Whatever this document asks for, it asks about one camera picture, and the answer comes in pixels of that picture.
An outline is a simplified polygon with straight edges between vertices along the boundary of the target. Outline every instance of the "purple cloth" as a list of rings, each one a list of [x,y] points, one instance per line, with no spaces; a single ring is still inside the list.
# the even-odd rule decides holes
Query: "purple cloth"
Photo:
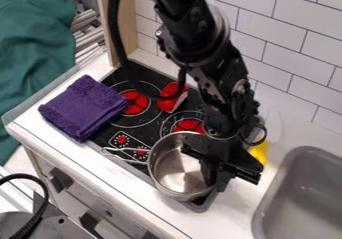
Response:
[[[85,75],[38,110],[55,127],[82,143],[127,106],[127,100],[115,90]]]

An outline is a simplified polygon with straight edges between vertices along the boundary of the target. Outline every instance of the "metal sink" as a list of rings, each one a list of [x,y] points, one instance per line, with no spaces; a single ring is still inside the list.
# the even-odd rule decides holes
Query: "metal sink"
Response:
[[[285,158],[258,206],[256,239],[341,239],[342,159],[301,147]]]

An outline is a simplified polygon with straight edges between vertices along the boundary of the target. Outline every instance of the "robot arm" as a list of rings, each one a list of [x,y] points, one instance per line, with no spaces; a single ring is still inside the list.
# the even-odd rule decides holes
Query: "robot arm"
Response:
[[[129,67],[118,25],[120,0],[109,0],[108,21],[120,63]],[[259,103],[248,83],[248,71],[240,52],[230,41],[230,28],[219,12],[212,11],[205,0],[154,0],[155,10],[163,21],[157,30],[158,45],[180,67],[179,95],[189,74],[198,83],[205,103],[206,136],[188,140],[184,149],[199,158],[207,183],[216,183],[224,191],[236,176],[257,184],[263,166],[246,151],[266,138],[261,125]],[[132,78],[135,88],[152,98]],[[264,131],[258,142],[248,142],[254,128]]]

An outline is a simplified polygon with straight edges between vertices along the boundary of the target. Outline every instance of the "toy stove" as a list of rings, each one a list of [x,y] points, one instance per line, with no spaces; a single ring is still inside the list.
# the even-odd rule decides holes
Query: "toy stove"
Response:
[[[154,93],[160,93],[166,85],[174,81],[172,78],[137,63],[132,63],[131,68],[132,71],[129,73],[134,73],[133,77],[139,78],[143,84],[142,86]],[[199,93],[195,89],[190,88],[187,99],[174,113],[170,114],[159,109],[156,101],[133,89],[128,82],[127,70],[125,69],[119,68],[115,70],[102,83],[126,97],[129,107],[119,117],[109,121],[91,137],[90,140],[101,148],[151,149],[155,142],[172,132],[195,131],[204,133],[203,104]],[[115,152],[115,155],[119,155],[123,159],[148,160],[148,153],[143,150]],[[129,165],[149,175],[147,166]]]

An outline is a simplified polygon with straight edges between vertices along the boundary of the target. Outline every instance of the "black cable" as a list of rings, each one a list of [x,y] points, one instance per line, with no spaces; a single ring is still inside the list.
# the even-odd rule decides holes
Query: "black cable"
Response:
[[[115,51],[118,55],[121,66],[127,70],[127,75],[129,77],[132,77],[132,73],[130,73],[130,70],[131,70],[130,62],[127,58],[127,54],[123,46],[121,35],[120,35],[119,22],[118,22],[119,6],[120,6],[120,0],[108,0],[108,12],[107,12],[108,26],[109,26],[109,31],[112,37],[113,44],[115,46]],[[135,78],[130,78],[129,81],[137,91],[150,97],[153,100],[171,100],[171,99],[178,98],[179,95],[182,94],[184,90],[185,83],[186,83],[186,69],[180,68],[178,72],[178,89],[176,93],[173,94],[172,96],[160,96],[150,91],[147,91],[146,89],[143,88],[143,86],[140,85],[139,81],[136,80]]]
[[[40,218],[43,216],[48,204],[49,204],[49,191],[47,186],[40,179],[23,173],[12,174],[0,179],[0,186],[10,180],[13,179],[28,179],[38,183],[44,191],[44,202],[38,209],[38,211],[33,215],[33,217],[26,222],[26,224],[20,228],[14,235],[12,235],[9,239],[24,239],[28,236],[29,233],[36,227],[36,225],[40,222]]]

